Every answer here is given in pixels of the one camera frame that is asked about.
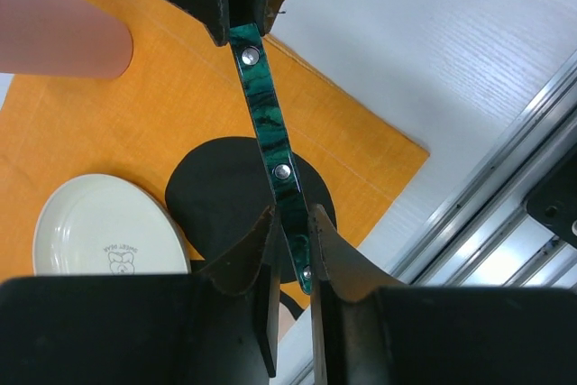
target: white plate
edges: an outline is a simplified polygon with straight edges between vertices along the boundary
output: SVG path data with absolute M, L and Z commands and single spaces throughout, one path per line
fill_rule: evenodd
M 186 273 L 183 242 L 144 191 L 108 175 L 74 178 L 42 209 L 32 247 L 34 272 Z

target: orange cloth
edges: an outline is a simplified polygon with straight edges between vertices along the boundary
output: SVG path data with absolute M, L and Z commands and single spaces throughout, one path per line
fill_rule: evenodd
M 66 180 L 108 173 L 162 202 L 191 149 L 253 136 L 232 54 L 200 23 L 163 0 L 88 1 L 128 24 L 133 61 L 112 81 L 14 79 L 0 112 L 0 280 L 32 273 L 36 219 Z M 356 246 L 427 154 L 286 50 L 266 47 L 292 145 L 323 176 L 339 232 Z M 283 289 L 307 305 L 297 283 Z

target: silver rivet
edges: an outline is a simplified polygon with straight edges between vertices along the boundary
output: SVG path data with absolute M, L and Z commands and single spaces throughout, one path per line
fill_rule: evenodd
M 290 176 L 290 166 L 288 164 L 279 164 L 274 168 L 274 176 L 278 179 L 288 179 Z
M 257 49 L 255 49 L 254 47 L 247 47 L 246 49 L 244 49 L 241 58 L 243 59 L 244 65 L 251 66 L 256 65 L 256 63 L 259 61 L 260 56 L 261 55 L 259 54 L 259 51 Z

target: pink cylinder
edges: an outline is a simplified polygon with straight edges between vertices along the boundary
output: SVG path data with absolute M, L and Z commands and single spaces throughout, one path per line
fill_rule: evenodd
M 85 0 L 0 0 L 0 71 L 115 78 L 133 40 L 117 18 Z

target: black round coaster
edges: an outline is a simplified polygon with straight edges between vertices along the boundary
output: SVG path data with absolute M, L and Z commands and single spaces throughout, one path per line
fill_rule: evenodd
M 324 206 L 336 226 L 324 181 L 305 160 L 295 158 L 307 204 Z M 215 139 L 189 152 L 170 176 L 165 199 L 170 216 L 207 261 L 239 242 L 264 208 L 274 204 L 259 146 L 249 137 Z M 295 281 L 284 239 L 281 245 L 281 282 Z

